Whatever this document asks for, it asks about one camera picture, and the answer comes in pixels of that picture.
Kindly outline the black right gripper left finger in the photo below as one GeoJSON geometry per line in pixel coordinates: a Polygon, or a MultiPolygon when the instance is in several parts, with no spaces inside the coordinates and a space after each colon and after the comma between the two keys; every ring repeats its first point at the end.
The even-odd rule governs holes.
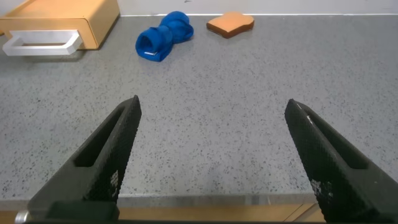
{"type": "Polygon", "coordinates": [[[34,218],[55,202],[116,202],[141,119],[138,96],[123,101],[29,201],[34,218]]]}

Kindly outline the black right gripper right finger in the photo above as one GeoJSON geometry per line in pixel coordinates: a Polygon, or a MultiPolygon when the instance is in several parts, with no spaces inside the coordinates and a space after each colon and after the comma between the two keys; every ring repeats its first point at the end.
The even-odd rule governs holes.
{"type": "Polygon", "coordinates": [[[285,120],[326,222],[397,223],[397,182],[307,105],[285,120]]]}

